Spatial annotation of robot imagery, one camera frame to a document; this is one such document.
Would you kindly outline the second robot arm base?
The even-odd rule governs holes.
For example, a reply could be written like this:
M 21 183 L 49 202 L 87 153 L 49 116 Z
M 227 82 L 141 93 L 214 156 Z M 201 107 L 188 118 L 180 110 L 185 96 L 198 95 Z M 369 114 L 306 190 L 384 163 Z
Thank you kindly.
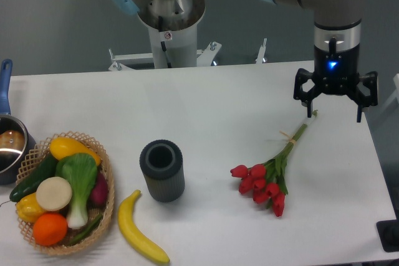
M 197 26 L 205 13 L 205 0 L 112 0 L 123 13 L 134 16 L 148 29 L 153 55 L 166 42 L 172 57 L 190 46 L 197 51 Z

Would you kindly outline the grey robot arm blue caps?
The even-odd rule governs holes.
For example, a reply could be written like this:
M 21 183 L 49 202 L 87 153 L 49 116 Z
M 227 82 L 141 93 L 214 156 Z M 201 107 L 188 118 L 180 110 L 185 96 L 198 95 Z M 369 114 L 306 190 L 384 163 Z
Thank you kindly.
M 299 69 L 293 97 L 312 114 L 320 94 L 346 95 L 357 105 L 357 121 L 365 108 L 378 103 L 378 74 L 358 72 L 364 0 L 262 0 L 296 5 L 314 13 L 314 71 Z

